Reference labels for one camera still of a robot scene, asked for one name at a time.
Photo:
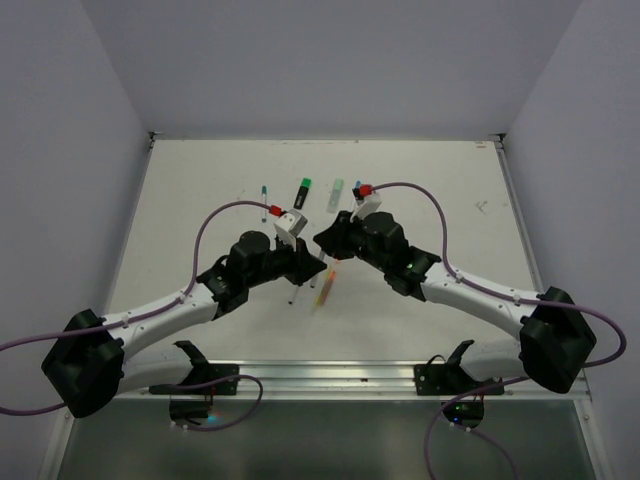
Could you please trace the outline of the orange brown highlighter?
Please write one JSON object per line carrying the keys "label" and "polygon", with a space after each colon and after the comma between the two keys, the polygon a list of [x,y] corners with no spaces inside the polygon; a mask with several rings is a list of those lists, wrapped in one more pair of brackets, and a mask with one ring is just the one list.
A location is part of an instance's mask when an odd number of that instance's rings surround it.
{"label": "orange brown highlighter", "polygon": [[326,300],[330,294],[331,288],[334,284],[335,281],[335,277],[336,277],[336,271],[335,270],[331,270],[324,281],[322,290],[320,292],[320,295],[318,297],[318,304],[319,305],[324,305],[326,303]]}

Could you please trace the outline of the black capped whiteboard pen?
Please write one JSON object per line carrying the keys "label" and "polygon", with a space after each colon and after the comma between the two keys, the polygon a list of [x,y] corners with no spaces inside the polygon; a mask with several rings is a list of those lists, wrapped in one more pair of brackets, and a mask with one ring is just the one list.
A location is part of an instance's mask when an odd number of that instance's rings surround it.
{"label": "black capped whiteboard pen", "polygon": [[293,305],[295,303],[295,300],[298,296],[299,290],[300,290],[300,286],[295,286],[292,295],[290,296],[289,300],[288,300],[288,304],[289,305]]}

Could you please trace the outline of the yellow slim highlighter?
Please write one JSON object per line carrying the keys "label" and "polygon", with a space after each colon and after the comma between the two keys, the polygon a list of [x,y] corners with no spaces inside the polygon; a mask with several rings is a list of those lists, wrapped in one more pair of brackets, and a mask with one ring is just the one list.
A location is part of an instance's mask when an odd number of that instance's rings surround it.
{"label": "yellow slim highlighter", "polygon": [[333,285],[334,277],[335,277],[334,271],[331,271],[326,275],[322,288],[320,289],[314,301],[314,305],[312,307],[313,313],[316,313],[326,303],[327,297]]}

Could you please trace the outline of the pale green translucent highlighter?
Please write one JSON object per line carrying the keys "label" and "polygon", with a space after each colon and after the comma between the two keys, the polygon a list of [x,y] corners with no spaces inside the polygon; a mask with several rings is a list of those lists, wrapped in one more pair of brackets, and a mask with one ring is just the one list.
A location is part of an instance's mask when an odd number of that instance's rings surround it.
{"label": "pale green translucent highlighter", "polygon": [[336,178],[334,180],[326,211],[328,213],[336,213],[339,208],[342,190],[344,188],[344,180]]}

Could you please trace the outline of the teal capped white marker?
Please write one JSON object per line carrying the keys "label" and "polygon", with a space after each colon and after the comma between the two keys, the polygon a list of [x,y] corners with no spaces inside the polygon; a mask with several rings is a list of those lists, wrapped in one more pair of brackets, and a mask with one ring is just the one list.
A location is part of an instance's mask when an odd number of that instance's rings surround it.
{"label": "teal capped white marker", "polygon": [[261,200],[263,205],[265,206],[265,209],[262,211],[262,216],[261,216],[261,222],[263,224],[266,224],[267,222],[267,214],[268,214],[268,189],[266,185],[262,185],[261,187]]}

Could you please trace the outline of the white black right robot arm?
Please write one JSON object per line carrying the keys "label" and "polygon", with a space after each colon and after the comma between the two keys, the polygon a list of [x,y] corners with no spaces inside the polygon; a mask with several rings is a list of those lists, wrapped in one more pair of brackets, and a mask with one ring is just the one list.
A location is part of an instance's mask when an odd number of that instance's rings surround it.
{"label": "white black right robot arm", "polygon": [[455,392],[495,379],[528,377],[564,394],[596,345],[593,331],[565,291],[510,289],[448,269],[443,258],[410,245],[389,213],[355,219],[342,211],[314,241],[335,260],[357,258],[374,267],[402,296],[454,308],[507,334],[493,342],[465,340],[444,364],[433,367],[432,378]]}

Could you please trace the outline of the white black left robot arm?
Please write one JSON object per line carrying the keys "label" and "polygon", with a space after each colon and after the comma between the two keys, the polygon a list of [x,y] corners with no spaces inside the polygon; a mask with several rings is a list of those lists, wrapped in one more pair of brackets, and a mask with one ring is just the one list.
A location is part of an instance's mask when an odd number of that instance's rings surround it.
{"label": "white black left robot arm", "polygon": [[76,418],[145,387],[209,395],[222,375],[192,342],[176,341],[159,353],[150,347],[233,312],[257,286],[280,278],[301,286],[326,267],[301,239],[287,245],[258,231],[246,232],[174,297],[105,317],[90,309],[74,315],[46,355],[43,373]]}

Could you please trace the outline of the black green capped highlighter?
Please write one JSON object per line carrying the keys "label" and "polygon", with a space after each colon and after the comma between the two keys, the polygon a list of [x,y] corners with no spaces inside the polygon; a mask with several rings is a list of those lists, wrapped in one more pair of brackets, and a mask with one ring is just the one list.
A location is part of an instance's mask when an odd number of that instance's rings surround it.
{"label": "black green capped highlighter", "polygon": [[306,198],[308,196],[309,190],[312,186],[312,180],[310,178],[303,178],[301,180],[300,186],[297,190],[296,197],[294,200],[293,208],[296,210],[301,210],[305,204]]}

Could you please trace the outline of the aluminium front rail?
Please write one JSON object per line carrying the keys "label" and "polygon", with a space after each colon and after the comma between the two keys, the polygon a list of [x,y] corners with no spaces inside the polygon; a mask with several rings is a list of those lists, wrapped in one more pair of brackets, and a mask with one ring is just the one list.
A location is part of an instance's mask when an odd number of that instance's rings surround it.
{"label": "aluminium front rail", "polygon": [[[156,356],[138,356],[124,365],[115,377],[116,386],[105,380],[91,385],[90,392],[99,396],[91,408],[101,409],[119,395],[135,392],[149,394],[149,388],[172,385],[180,390],[205,388],[204,384],[180,386],[194,367],[209,364],[237,364],[240,373],[230,376],[238,379],[235,395],[245,397],[262,390],[266,399],[280,400],[371,400],[400,399],[418,396],[413,380],[413,364],[407,362],[204,362],[189,360],[184,352],[171,357],[165,353]],[[489,379],[494,383],[480,387],[480,393],[491,387],[503,387],[506,394],[510,386],[501,379]]]}

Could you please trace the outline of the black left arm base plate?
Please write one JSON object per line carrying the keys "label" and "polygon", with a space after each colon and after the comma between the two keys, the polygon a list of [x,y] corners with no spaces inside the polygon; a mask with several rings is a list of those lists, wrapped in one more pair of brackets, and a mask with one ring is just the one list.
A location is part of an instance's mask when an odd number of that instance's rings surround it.
{"label": "black left arm base plate", "polygon": [[200,389],[180,390],[172,385],[157,385],[149,388],[151,395],[169,395],[169,415],[176,423],[202,426],[215,423],[213,400],[215,395],[233,396],[237,392],[238,379],[230,376],[240,373],[237,364],[209,364],[194,367],[180,386],[199,385],[222,378],[224,382]]}

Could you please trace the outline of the aluminium side rail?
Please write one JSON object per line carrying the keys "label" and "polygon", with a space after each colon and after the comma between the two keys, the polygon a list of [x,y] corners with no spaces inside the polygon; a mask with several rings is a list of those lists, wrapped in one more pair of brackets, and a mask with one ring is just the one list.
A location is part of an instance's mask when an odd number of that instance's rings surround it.
{"label": "aluminium side rail", "polygon": [[497,136],[490,141],[492,149],[498,159],[498,164],[502,173],[502,178],[505,184],[505,188],[509,197],[509,205],[512,209],[516,227],[518,230],[520,242],[524,251],[529,275],[533,284],[532,289],[537,293],[542,294],[547,291],[547,287],[541,278],[540,270],[533,252],[532,243],[526,227],[521,205],[516,193],[513,178],[509,169],[508,160],[506,156],[506,148],[504,146],[503,138]]}

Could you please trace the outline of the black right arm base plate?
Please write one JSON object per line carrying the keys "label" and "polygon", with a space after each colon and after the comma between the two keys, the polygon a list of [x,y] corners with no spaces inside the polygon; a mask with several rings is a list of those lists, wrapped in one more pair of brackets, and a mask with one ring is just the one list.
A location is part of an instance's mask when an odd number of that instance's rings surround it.
{"label": "black right arm base plate", "polygon": [[[461,368],[445,363],[424,363],[413,366],[413,380],[418,396],[456,396],[480,387],[488,387],[493,380],[476,381]],[[491,387],[483,393],[458,400],[446,407],[442,415],[456,425],[474,429],[484,418],[484,397],[504,394],[503,387]]]}

